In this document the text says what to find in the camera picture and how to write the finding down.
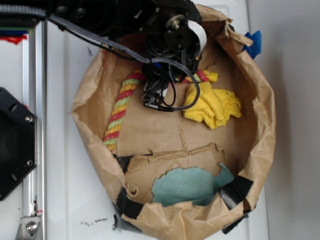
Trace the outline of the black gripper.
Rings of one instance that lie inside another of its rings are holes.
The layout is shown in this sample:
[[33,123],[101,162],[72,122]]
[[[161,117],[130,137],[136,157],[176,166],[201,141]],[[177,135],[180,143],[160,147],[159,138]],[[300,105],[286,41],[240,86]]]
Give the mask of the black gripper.
[[[207,34],[197,22],[182,14],[171,17],[160,35],[146,37],[147,50],[152,59],[142,66],[146,77],[144,106],[161,112],[182,111],[193,107],[199,96],[200,87],[195,74],[202,52],[207,44]],[[168,88],[190,77],[195,86],[195,97],[186,106],[174,107],[165,102]]]

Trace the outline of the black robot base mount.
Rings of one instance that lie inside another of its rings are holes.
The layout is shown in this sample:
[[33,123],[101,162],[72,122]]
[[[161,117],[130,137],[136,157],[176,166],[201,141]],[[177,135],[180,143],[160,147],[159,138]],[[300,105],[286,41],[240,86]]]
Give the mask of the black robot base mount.
[[0,200],[36,167],[36,117],[0,88]]

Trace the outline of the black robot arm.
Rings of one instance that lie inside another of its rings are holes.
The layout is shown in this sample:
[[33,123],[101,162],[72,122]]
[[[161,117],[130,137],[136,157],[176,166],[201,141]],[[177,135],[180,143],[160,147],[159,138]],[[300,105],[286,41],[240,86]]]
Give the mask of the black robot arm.
[[54,0],[49,19],[143,63],[144,105],[162,112],[168,85],[196,73],[207,35],[190,0]]

